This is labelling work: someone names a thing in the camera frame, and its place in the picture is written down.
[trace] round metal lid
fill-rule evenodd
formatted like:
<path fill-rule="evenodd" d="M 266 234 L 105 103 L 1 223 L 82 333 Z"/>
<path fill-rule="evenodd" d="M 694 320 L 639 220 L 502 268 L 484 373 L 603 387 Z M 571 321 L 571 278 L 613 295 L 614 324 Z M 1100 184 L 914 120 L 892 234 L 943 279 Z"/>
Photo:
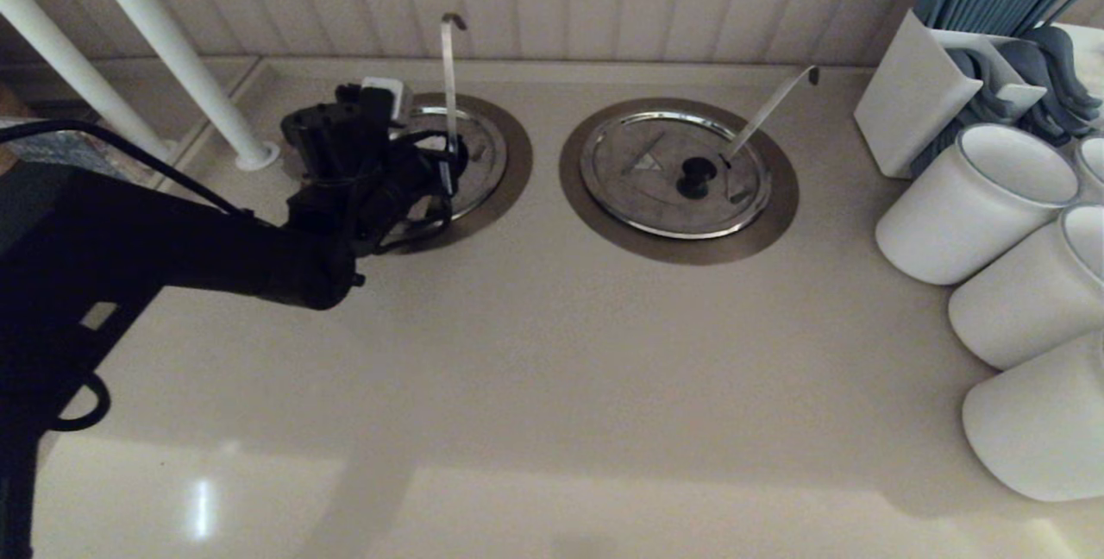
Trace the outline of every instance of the round metal lid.
<path fill-rule="evenodd" d="M 666 115 L 652 118 L 647 115 L 650 113 Z M 638 149 L 631 150 L 628 154 L 619 154 L 625 166 L 608 165 L 606 169 L 607 177 L 611 171 L 613 173 L 620 173 L 625 170 L 626 166 L 630 169 L 629 173 L 645 172 L 648 167 L 652 166 L 649 157 L 655 160 L 655 164 L 664 166 L 665 157 L 670 155 L 670 159 L 675 162 L 675 169 L 671 172 L 671 177 L 675 179 L 668 179 L 668 184 L 655 188 L 655 190 L 665 191 L 664 193 L 659 193 L 659 197 L 666 193 L 668 200 L 673 201 L 669 198 L 673 193 L 682 201 L 691 203 L 700 203 L 710 198 L 730 198 L 728 205 L 724 203 L 715 204 L 718 205 L 718 210 L 714 211 L 726 215 L 714 219 L 712 230 L 691 230 L 691 233 L 708 234 L 709 236 L 703 235 L 701 239 L 694 240 L 688 239 L 686 235 L 689 234 L 684 233 L 686 228 L 681 230 L 676 228 L 673 231 L 668 228 L 665 230 L 666 234 L 648 231 L 644 228 L 651 226 L 655 223 L 641 224 L 638 221 L 635 223 L 627 221 L 614 213 L 607 203 L 602 201 L 602 199 L 608 200 L 608 197 L 603 196 L 599 199 L 598 196 L 591 191 L 591 186 L 587 186 L 584 179 L 584 175 L 591 172 L 585 170 L 587 165 L 583 162 L 584 152 L 587 148 L 591 148 L 593 152 L 602 155 L 601 144 L 596 143 L 598 137 L 602 135 L 617 135 L 618 129 L 623 128 L 623 126 L 618 126 L 618 123 L 626 118 L 639 119 L 639 123 L 643 123 L 640 127 L 648 126 L 648 129 L 651 131 L 650 134 L 646 134 L 641 139 L 629 139 L 629 143 L 635 143 Z M 683 128 L 682 125 L 684 124 L 689 124 L 689 126 Z M 765 131 L 756 131 L 752 135 L 747 144 L 749 146 L 744 148 L 744 152 L 747 156 L 742 161 L 744 166 L 742 166 L 742 169 L 735 171 L 740 173 L 742 170 L 756 170 L 756 172 L 744 176 L 747 179 L 741 180 L 745 181 L 743 189 L 736 188 L 733 190 L 735 182 L 732 182 L 731 178 L 729 186 L 724 186 L 724 178 L 720 172 L 723 166 L 716 152 L 720 150 L 721 145 L 728 143 L 725 139 L 733 138 L 732 136 L 736 135 L 745 124 L 745 119 L 730 112 L 709 106 L 709 104 L 686 99 L 651 98 L 613 104 L 613 106 L 598 110 L 584 119 L 572 131 L 560 155 L 560 183 L 564 196 L 567 198 L 567 202 L 587 226 L 626 251 L 651 260 L 673 264 L 709 265 L 747 259 L 765 250 L 782 238 L 797 213 L 799 192 L 797 175 L 794 172 L 789 159 Z M 659 128 L 659 126 L 677 126 L 677 128 L 668 131 L 667 129 Z M 655 139 L 659 135 L 659 131 L 668 131 L 668 135 L 664 137 L 668 138 L 671 134 L 683 134 L 683 130 L 689 131 L 690 136 L 688 138 L 693 139 L 693 144 L 688 147 L 688 150 L 694 154 L 691 156 L 691 159 L 699 157 L 709 159 L 704 155 L 707 154 L 704 148 L 716 148 L 710 151 L 713 155 L 712 160 L 716 160 L 714 166 L 718 167 L 718 175 L 705 182 L 709 191 L 701 199 L 687 198 L 679 191 L 678 182 L 681 179 L 680 176 L 684 176 L 682 173 L 682 165 L 687 159 L 680 159 L 679 155 L 675 155 L 673 151 L 668 154 L 658 151 L 659 147 L 664 145 L 662 139 L 655 143 L 654 149 L 647 152 L 647 156 L 643 155 L 646 154 L 647 147 L 652 145 L 650 139 Z M 611 151 L 616 150 L 617 148 L 611 147 Z M 590 158 L 595 158 L 595 154 L 591 154 Z M 671 162 L 668 161 L 667 167 L 671 166 Z M 757 170 L 760 169 L 764 173 L 758 175 Z M 593 175 L 594 178 L 592 179 L 601 177 L 598 172 L 594 172 Z M 760 179 L 758 188 L 754 190 L 754 194 L 751 193 L 751 190 L 756 189 L 756 182 L 749 181 L 753 178 Z M 601 183 L 598 183 L 597 189 L 601 194 Z M 636 190 L 636 188 L 623 188 L 620 190 L 641 192 Z M 745 192 L 745 190 L 749 191 L 749 194 L 742 196 L 741 193 Z M 733 196 L 736 197 L 736 202 L 734 203 L 731 200 Z M 652 197 L 640 197 L 640 200 L 655 201 L 656 199 Z M 667 204 L 656 205 L 657 209 L 669 207 Z M 688 204 L 687 207 L 693 208 L 692 204 Z"/>
<path fill-rule="evenodd" d="M 468 166 L 460 175 L 453 198 L 453 224 L 445 233 L 401 249 L 418 252 L 452 244 L 498 220 L 518 200 L 532 171 L 532 146 L 524 128 L 508 112 L 476 96 L 458 95 L 457 131 L 468 148 Z M 445 95 L 414 96 L 407 122 L 410 131 L 442 130 L 445 126 Z M 418 219 L 414 205 L 411 218 Z M 385 243 L 423 235 L 400 224 Z"/>
<path fill-rule="evenodd" d="M 678 240 L 735 233 L 771 200 L 771 172 L 754 144 L 732 160 L 737 129 L 720 109 L 638 104 L 586 137 L 580 170 L 595 201 L 636 229 Z"/>

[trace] white countertop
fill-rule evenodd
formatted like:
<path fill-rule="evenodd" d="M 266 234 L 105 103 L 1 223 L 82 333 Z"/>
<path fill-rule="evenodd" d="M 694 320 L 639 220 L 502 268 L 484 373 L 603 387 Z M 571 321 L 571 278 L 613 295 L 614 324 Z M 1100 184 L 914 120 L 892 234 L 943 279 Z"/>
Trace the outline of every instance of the white countertop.
<path fill-rule="evenodd" d="M 559 156 L 592 113 L 684 96 L 750 115 L 777 68 L 461 64 L 513 114 L 533 173 L 476 235 L 361 262 L 328 313 L 167 289 L 102 367 L 114 409 L 46 450 L 36 557 L 1098 556 L 1104 503 L 1006 489 L 967 445 L 992 371 L 948 289 L 873 242 L 904 188 L 851 118 L 867 75 L 826 71 L 765 129 L 800 184 L 777 243 L 715 266 L 594 233 Z M 425 61 L 264 61 L 238 99 L 278 120 L 336 84 Z M 295 182 L 243 173 L 208 130 L 184 169 L 283 222 Z"/>

